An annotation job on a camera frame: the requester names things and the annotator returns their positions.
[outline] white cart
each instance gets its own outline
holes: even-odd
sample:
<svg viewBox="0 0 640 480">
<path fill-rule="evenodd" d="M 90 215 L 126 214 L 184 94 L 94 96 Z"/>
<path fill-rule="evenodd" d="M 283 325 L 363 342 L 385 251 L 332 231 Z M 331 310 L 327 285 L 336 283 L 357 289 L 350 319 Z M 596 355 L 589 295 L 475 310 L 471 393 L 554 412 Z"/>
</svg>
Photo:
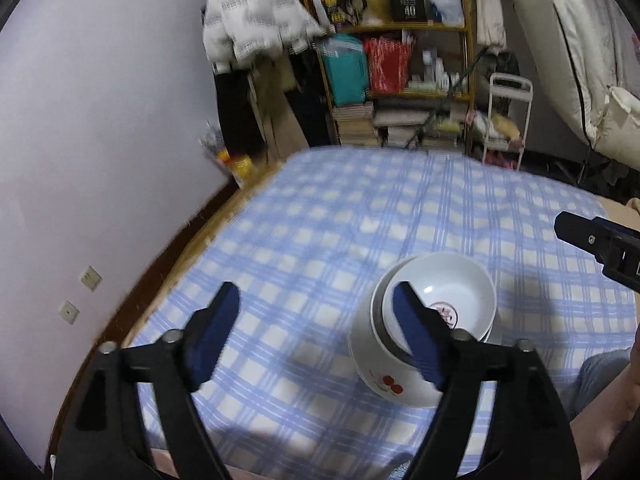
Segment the white cart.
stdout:
<svg viewBox="0 0 640 480">
<path fill-rule="evenodd" d="M 500 84 L 501 82 L 514 82 L 518 83 L 520 88 L 512 88 Z M 494 97 L 506 97 L 507 99 L 514 99 L 516 101 L 524 101 L 529 103 L 527 107 L 527 121 L 524 125 L 524 131 L 522 132 L 522 145 L 519 148 L 515 148 L 509 145 L 509 141 L 506 139 L 492 139 L 489 137 L 489 128 L 491 126 L 491 111 L 494 104 Z M 533 84 L 528 79 L 519 77 L 517 75 L 493 73 L 489 79 L 489 111 L 488 120 L 486 122 L 486 131 L 484 133 L 484 150 L 482 150 L 482 163 L 486 159 L 487 150 L 495 150 L 497 152 L 512 152 L 520 153 L 518 156 L 518 165 L 516 171 L 520 170 L 520 163 L 522 162 L 522 155 L 524 154 L 525 145 L 527 142 L 527 130 L 529 129 L 529 116 L 531 115 L 531 102 L 533 101 Z"/>
</svg>

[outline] person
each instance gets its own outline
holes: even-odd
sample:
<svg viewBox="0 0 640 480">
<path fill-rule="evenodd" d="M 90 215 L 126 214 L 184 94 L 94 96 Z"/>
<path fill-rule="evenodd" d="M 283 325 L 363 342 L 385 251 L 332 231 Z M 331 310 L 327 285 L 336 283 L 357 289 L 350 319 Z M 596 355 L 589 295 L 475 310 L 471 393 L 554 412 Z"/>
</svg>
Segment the person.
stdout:
<svg viewBox="0 0 640 480">
<path fill-rule="evenodd" d="M 640 327 L 631 348 L 588 358 L 560 398 L 586 480 L 640 406 Z M 409 464 L 397 466 L 387 480 L 401 480 Z"/>
</svg>

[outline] plaid fabric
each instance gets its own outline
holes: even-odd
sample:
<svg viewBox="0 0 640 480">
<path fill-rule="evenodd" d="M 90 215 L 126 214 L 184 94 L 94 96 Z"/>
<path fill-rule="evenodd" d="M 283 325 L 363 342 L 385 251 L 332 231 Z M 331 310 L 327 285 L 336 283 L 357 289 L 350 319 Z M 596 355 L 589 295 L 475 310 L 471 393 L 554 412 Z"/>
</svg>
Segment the plaid fabric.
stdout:
<svg viewBox="0 0 640 480">
<path fill-rule="evenodd" d="M 409 254 L 459 251 L 497 285 L 504 343 L 535 341 L 563 386 L 592 354 L 630 346 L 634 296 L 553 232 L 562 210 L 605 216 L 590 194 L 468 158 L 323 148 L 293 156 L 216 238 L 134 344 L 181 327 L 220 283 L 241 314 L 194 402 L 229 465 L 274 479 L 370 478 L 411 457 L 434 410 L 383 400 L 358 378 L 346 337 L 358 302 Z M 141 388 L 152 443 L 162 433 Z M 478 462 L 485 389 L 462 472 Z"/>
</svg>

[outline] baseboard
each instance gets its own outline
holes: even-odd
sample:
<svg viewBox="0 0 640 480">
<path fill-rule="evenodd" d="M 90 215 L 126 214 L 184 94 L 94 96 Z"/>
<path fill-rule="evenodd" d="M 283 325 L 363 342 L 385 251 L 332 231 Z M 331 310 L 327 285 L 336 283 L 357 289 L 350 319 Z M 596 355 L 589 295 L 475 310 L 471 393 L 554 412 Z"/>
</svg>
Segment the baseboard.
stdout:
<svg viewBox="0 0 640 480">
<path fill-rule="evenodd" d="M 104 341 L 115 341 L 121 343 L 129 331 L 133 328 L 134 323 L 140 318 L 149 304 L 154 300 L 162 284 L 164 278 L 171 271 L 176 261 L 184 251 L 189 241 L 196 233 L 206 224 L 206 222 L 231 198 L 233 193 L 238 190 L 238 184 L 234 180 L 230 180 L 215 196 L 213 196 L 207 204 L 194 216 L 188 224 L 186 224 L 174 239 L 167 245 L 166 249 L 156 258 L 142 275 L 136 286 L 125 298 L 122 304 L 113 314 L 107 323 L 100 337 L 95 341 L 91 351 L 87 354 L 78 373 L 76 374 L 69 391 L 66 393 L 65 400 L 62 402 L 60 412 L 56 417 L 56 422 L 51 431 L 49 439 L 49 447 L 47 448 L 47 456 L 45 460 L 45 475 L 52 478 L 49 457 L 56 453 L 60 434 L 62 433 L 62 425 L 66 419 L 71 400 L 76 392 L 80 377 L 84 373 L 89 360 L 94 355 L 95 350 Z"/>
</svg>

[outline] red bag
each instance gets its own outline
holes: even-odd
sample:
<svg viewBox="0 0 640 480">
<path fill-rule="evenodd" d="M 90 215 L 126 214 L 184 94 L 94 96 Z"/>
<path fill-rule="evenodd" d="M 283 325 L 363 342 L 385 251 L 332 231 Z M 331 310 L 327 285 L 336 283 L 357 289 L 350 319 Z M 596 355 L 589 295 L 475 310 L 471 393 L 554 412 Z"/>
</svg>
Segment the red bag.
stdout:
<svg viewBox="0 0 640 480">
<path fill-rule="evenodd" d="M 387 38 L 364 43 L 369 63 L 369 85 L 380 94 L 396 94 L 406 87 L 411 45 Z"/>
</svg>

